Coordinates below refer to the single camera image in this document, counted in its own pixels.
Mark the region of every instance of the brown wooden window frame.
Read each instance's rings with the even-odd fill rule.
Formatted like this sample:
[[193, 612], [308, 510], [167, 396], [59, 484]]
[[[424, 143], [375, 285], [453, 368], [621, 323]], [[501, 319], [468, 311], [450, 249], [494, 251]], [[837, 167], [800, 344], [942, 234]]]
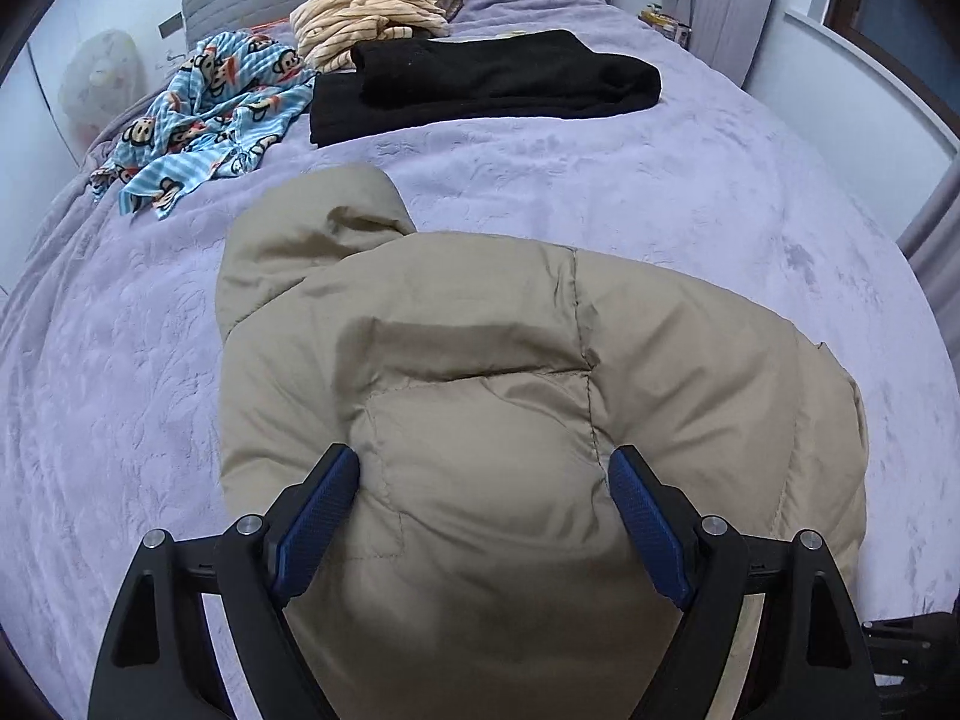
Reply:
[[953, 111], [947, 103], [942, 100], [928, 85], [926, 85], [916, 74], [907, 68], [904, 63], [896, 59], [894, 55], [883, 50], [874, 41], [858, 32], [853, 24], [856, 23], [856, 16], [860, 9], [862, 0], [830, 0], [829, 10], [827, 11], [826, 25], [838, 35], [846, 38], [858, 49], [866, 52], [873, 59], [880, 62], [887, 70], [891, 71], [898, 79], [905, 83], [930, 109], [943, 120], [947, 127], [952, 129], [953, 133], [960, 136], [960, 115]]

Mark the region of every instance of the purple bedspread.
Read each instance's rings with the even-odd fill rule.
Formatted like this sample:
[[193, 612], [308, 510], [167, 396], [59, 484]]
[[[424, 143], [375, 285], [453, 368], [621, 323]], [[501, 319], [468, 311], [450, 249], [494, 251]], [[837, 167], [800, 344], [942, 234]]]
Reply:
[[[602, 0], [466, 1], [455, 35], [568, 28], [594, 50], [656, 65], [661, 103], [589, 121], [445, 122], [320, 151], [301, 117], [260, 169], [205, 183], [166, 220], [121, 218], [116, 188], [94, 204], [83, 177], [56, 199], [0, 314], [0, 624], [66, 720], [85, 717], [143, 533], [227, 525], [213, 317], [224, 236], [267, 187], [344, 162], [385, 170], [418, 228], [678, 269], [826, 341], [861, 386], [871, 436], [860, 611], [952, 603], [960, 396], [893, 242], [761, 104], [636, 18]], [[223, 647], [222, 621], [214, 637]], [[226, 661], [240, 716], [256, 717], [235, 656]]]

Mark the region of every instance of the silver bolt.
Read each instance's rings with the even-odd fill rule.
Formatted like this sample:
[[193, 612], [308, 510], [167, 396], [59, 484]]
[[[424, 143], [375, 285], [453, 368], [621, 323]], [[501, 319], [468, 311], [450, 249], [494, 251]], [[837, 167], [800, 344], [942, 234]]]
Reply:
[[252, 536], [263, 525], [263, 520], [256, 514], [247, 514], [246, 517], [240, 517], [237, 520], [237, 533], [241, 536]]
[[818, 550], [824, 545], [824, 538], [816, 531], [803, 531], [800, 534], [800, 543], [810, 550]]
[[703, 527], [704, 531], [711, 536], [723, 536], [727, 532], [727, 521], [723, 517], [714, 517], [711, 514], [709, 517], [704, 517]]
[[160, 528], [154, 528], [152, 531], [147, 531], [146, 536], [143, 536], [143, 545], [147, 549], [155, 549], [163, 543], [165, 538], [167, 538], [166, 533], [163, 533]]

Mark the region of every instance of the blue monkey print blanket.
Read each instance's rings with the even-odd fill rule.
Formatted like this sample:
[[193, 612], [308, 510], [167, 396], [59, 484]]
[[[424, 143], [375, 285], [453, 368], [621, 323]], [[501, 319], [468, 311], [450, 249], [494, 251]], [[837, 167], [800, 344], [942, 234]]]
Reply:
[[90, 175], [99, 199], [120, 179], [120, 213], [152, 205], [165, 218], [210, 178], [260, 164], [313, 98], [313, 71], [266, 35], [222, 32], [201, 42], [144, 116]]

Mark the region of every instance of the window sill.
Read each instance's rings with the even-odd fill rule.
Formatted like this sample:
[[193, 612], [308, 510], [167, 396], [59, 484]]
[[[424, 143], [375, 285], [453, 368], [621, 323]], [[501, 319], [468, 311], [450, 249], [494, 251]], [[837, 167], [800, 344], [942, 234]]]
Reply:
[[937, 116], [930, 106], [924, 103], [923, 100], [921, 100], [918, 95], [904, 83], [904, 81], [898, 79], [893, 73], [891, 73], [891, 71], [887, 70], [883, 65], [881, 65], [880, 62], [877, 62], [874, 57], [870, 56], [867, 52], [864, 52], [864, 50], [858, 49], [858, 47], [853, 45], [853, 43], [848, 41], [846, 38], [838, 35], [832, 29], [822, 25], [822, 23], [810, 18], [810, 16], [800, 12], [799, 10], [788, 8], [784, 11], [784, 15], [789, 20], [793, 20], [803, 28], [816, 32], [821, 37], [826, 38], [830, 42], [834, 43], [834, 45], [837, 45], [845, 52], [848, 52], [861, 65], [866, 67], [867, 70], [878, 76], [894, 92], [911, 103], [920, 112], [920, 114], [929, 119], [930, 124], [932, 124], [933, 127], [942, 135], [944, 140], [949, 143], [949, 146], [953, 148], [954, 151], [960, 151], [960, 138], [957, 138], [957, 136], [954, 135], [952, 129], [947, 127], [947, 124], [944, 124], [944, 121]]

